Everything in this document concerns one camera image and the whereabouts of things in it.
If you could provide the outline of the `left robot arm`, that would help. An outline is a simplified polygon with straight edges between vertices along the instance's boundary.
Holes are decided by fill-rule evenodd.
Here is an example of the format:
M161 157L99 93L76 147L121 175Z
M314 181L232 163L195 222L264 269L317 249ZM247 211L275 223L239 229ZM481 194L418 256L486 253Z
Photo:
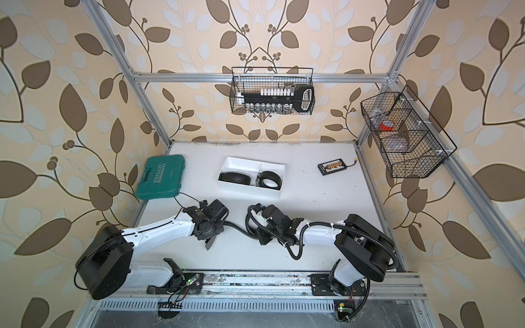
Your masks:
M210 247L224 231L229 210L219 201L202 201L167 219L124 230L108 226L91 242L75 265L73 281L94 300L121 288L146 286L154 294L180 294L197 286L203 275L185 276L172 258L145 261L142 256L176 239L195 237Z

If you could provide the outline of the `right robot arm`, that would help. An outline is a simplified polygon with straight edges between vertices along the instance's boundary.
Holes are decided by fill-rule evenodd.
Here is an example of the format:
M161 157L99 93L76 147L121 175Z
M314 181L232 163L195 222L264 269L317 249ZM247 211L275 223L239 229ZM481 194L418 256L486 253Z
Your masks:
M362 279L382 282L399 266L394 241L359 215L328 223L291 219L274 205L257 204L247 210L245 225L261 245L276 240L294 260L301 259L306 246L336 248L343 257L332 268L332 279L344 287Z

